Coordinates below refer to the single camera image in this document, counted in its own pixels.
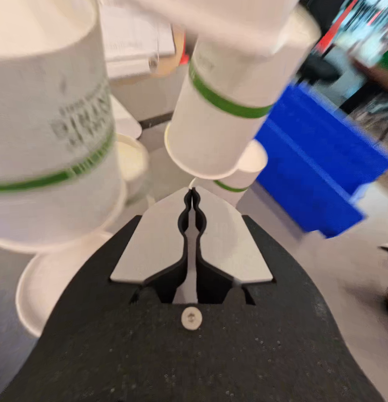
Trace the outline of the white paper cup green band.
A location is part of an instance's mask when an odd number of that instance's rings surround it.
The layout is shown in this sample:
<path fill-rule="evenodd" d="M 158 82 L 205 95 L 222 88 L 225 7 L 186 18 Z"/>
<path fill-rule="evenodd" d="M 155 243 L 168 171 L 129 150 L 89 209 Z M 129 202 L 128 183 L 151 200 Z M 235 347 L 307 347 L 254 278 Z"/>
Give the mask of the white paper cup green band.
<path fill-rule="evenodd" d="M 131 205 L 144 198 L 150 187 L 149 153 L 136 139 L 116 134 L 118 165 L 126 186 L 126 204 Z"/>
<path fill-rule="evenodd" d="M 0 1 L 0 248 L 68 246 L 125 199 L 97 1 Z"/>
<path fill-rule="evenodd" d="M 199 35 L 165 131 L 173 162 L 205 179 L 233 173 L 319 37 L 318 24 L 301 5 L 271 45 L 253 54 Z"/>
<path fill-rule="evenodd" d="M 236 170 L 225 178 L 213 180 L 209 191 L 236 207 L 267 162 L 265 148 L 253 139 L 239 159 Z"/>
<path fill-rule="evenodd" d="M 62 249 L 36 254 L 18 281 L 15 305 L 27 332 L 39 338 L 61 294 L 85 262 L 112 234 L 99 232 Z"/>

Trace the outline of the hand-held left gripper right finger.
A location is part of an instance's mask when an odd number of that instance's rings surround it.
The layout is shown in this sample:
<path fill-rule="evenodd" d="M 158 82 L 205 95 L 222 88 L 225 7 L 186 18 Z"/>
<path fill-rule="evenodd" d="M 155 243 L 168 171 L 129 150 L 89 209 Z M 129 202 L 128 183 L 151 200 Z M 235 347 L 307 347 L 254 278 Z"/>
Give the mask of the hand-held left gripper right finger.
<path fill-rule="evenodd" d="M 222 304 L 233 287 L 273 281 L 245 220 L 235 207 L 203 187 L 193 188 L 197 298 Z"/>

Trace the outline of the blue plastic bin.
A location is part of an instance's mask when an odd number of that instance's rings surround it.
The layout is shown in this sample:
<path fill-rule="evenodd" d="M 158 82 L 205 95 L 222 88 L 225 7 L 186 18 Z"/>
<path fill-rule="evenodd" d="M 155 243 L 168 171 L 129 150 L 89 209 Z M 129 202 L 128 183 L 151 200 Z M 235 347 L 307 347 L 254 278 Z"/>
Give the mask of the blue plastic bin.
<path fill-rule="evenodd" d="M 366 214 L 357 203 L 388 170 L 388 151 L 306 84 L 288 84 L 256 139 L 257 182 L 304 232 L 336 237 Z"/>

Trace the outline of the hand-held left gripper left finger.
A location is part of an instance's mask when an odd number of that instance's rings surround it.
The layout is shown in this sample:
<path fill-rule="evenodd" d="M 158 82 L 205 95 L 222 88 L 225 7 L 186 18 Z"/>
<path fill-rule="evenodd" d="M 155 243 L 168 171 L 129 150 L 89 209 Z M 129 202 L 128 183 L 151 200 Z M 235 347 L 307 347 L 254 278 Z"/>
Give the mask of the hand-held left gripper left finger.
<path fill-rule="evenodd" d="M 162 303 L 172 303 L 188 270 L 188 215 L 191 189 L 161 199 L 140 217 L 110 280 L 152 287 Z"/>

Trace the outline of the wooden instruction board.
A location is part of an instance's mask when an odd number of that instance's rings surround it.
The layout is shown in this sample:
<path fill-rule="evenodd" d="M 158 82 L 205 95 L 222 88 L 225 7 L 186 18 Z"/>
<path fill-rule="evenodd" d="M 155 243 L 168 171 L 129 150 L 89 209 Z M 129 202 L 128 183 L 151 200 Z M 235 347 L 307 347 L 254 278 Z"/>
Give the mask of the wooden instruction board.
<path fill-rule="evenodd" d="M 99 1 L 108 77 L 166 76 L 185 57 L 182 28 L 128 1 Z"/>

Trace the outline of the white board stand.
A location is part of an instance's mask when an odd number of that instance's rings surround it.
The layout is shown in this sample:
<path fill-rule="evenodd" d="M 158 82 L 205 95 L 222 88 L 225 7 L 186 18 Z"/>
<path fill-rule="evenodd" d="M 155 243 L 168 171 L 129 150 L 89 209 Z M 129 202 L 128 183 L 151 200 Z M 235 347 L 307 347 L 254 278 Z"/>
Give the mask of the white board stand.
<path fill-rule="evenodd" d="M 142 134 L 141 125 L 113 95 L 110 100 L 116 133 L 139 139 Z"/>

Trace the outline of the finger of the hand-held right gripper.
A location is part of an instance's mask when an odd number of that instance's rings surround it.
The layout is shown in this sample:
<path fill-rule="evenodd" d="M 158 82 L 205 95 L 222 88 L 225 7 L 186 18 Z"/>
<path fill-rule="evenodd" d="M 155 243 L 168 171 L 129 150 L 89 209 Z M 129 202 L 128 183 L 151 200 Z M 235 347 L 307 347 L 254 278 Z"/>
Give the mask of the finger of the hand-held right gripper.
<path fill-rule="evenodd" d="M 287 0 L 122 0 L 104 6 L 144 11 L 199 37 L 249 55 L 270 56 L 287 36 L 299 1 Z"/>

